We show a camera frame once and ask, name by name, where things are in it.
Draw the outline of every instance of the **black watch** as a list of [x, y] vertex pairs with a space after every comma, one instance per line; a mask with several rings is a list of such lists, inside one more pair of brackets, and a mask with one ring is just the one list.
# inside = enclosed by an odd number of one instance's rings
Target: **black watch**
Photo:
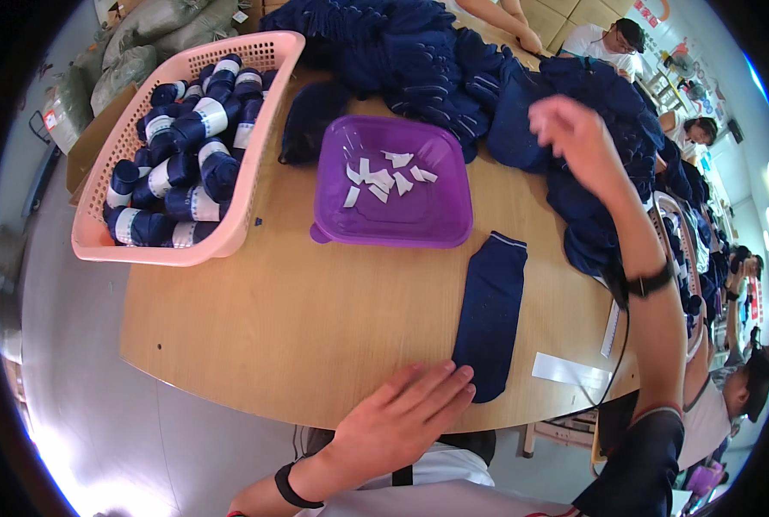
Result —
[[653, 276], [639, 276], [636, 280], [626, 280], [626, 290], [631, 295], [646, 298], [656, 290], [661, 289], [675, 277], [675, 263], [670, 256], [666, 258], [666, 265], [658, 274]]

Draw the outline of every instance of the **white shirt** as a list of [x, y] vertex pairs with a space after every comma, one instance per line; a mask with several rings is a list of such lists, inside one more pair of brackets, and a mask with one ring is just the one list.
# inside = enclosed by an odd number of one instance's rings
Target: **white shirt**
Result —
[[711, 379], [695, 405], [683, 413], [683, 448], [677, 459], [680, 470], [686, 470], [709, 456], [732, 431], [726, 400]]
[[377, 477], [354, 491], [330, 498], [323, 508], [298, 517], [505, 517], [576, 515], [571, 505], [539, 501], [493, 488], [485, 462], [471, 451], [436, 442], [413, 464], [411, 486], [391, 486]]
[[686, 118], [680, 115], [679, 112], [673, 113], [675, 114], [675, 126], [668, 131], [664, 131], [666, 136], [680, 148], [680, 157], [683, 160], [689, 160], [692, 156], [696, 158], [703, 153], [706, 146], [695, 144], [692, 140], [689, 140], [689, 137], [686, 135], [686, 129], [683, 128]]
[[638, 69], [637, 60], [639, 58], [631, 54], [609, 52], [603, 44], [603, 32], [605, 29], [601, 26], [591, 23], [580, 25], [565, 38], [562, 49], [575, 56], [588, 56], [614, 63], [617, 68], [628, 72], [633, 81], [634, 73]]

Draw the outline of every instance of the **plastic bag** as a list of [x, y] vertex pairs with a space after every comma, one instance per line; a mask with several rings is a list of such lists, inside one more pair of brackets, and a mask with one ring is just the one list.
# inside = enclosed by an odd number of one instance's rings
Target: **plastic bag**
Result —
[[103, 75], [103, 53], [106, 52], [106, 46], [115, 33], [116, 27], [114, 26], [108, 31], [96, 32], [94, 34], [95, 44], [74, 58], [72, 66], [80, 69], [80, 77], [83, 79], [83, 86], [86, 88], [87, 96], [92, 95], [94, 86], [98, 83], [100, 76]]
[[121, 54], [121, 59], [103, 73], [94, 87], [92, 111], [95, 117], [130, 83], [135, 83], [140, 88], [158, 66], [155, 54], [155, 47], [152, 45], [134, 47]]
[[210, 0], [145, 0], [118, 24], [103, 55], [103, 69], [120, 59], [127, 49], [149, 45], [192, 22]]
[[92, 108], [80, 77], [80, 68], [70, 66], [65, 73], [55, 75], [55, 83], [47, 90], [49, 100], [43, 109], [43, 118], [51, 138], [63, 154], [68, 155], [92, 121]]
[[152, 43], [158, 51], [158, 60], [163, 61], [182, 50], [229, 37], [228, 30], [237, 4], [237, 0], [214, 0], [192, 22]]

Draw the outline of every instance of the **ruler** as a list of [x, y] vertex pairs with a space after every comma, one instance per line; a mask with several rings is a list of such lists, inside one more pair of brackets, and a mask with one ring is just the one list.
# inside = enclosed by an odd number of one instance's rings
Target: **ruler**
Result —
[[614, 336], [617, 334], [617, 322], [620, 320], [620, 308], [617, 306], [617, 302], [611, 302], [611, 312], [608, 313], [608, 323], [605, 326], [605, 334], [603, 335], [603, 346], [600, 347], [599, 353], [603, 354], [603, 357], [611, 356], [611, 348], [614, 346]]

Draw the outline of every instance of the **white paper scrap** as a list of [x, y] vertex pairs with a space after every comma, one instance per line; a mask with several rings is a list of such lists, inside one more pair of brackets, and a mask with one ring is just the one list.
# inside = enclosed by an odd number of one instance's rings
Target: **white paper scrap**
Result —
[[360, 158], [359, 159], [359, 177], [365, 183], [370, 183], [370, 181], [369, 181], [369, 177], [370, 177], [370, 160], [368, 160], [367, 158]]
[[383, 150], [382, 153], [384, 154], [385, 160], [390, 160], [393, 163], [394, 169], [406, 166], [408, 163], [410, 163], [410, 160], [413, 159], [413, 153], [409, 152], [398, 154]]
[[347, 177], [355, 184], [361, 183], [361, 176], [350, 168], [350, 164], [347, 164]]
[[379, 198], [379, 201], [387, 203], [387, 192], [384, 192], [374, 184], [370, 185], [367, 189]]
[[438, 176], [433, 174], [432, 172], [422, 171], [421, 169], [419, 169], [419, 172], [422, 173], [422, 178], [424, 178], [427, 181], [430, 181], [431, 183], [435, 183], [436, 178], [438, 178]]
[[375, 171], [373, 174], [371, 174], [371, 176], [376, 178], [379, 182], [386, 184], [388, 190], [392, 189], [394, 183], [396, 183], [396, 180], [394, 180], [393, 177], [388, 174], [387, 169]]
[[532, 377], [555, 380], [585, 388], [605, 389], [611, 380], [611, 372], [587, 367], [578, 362], [566, 361], [559, 357], [537, 352], [534, 358]]
[[358, 187], [350, 187], [350, 191], [347, 192], [347, 197], [344, 200], [344, 208], [348, 209], [356, 204], [356, 200], [359, 198], [359, 190]]
[[424, 177], [422, 176], [422, 170], [419, 169], [416, 165], [410, 168], [410, 173], [413, 174], [414, 180], [425, 181]]
[[396, 188], [399, 189], [399, 195], [404, 195], [405, 192], [409, 192], [413, 188], [413, 184], [402, 176], [401, 172], [394, 173], [393, 177], [396, 179]]

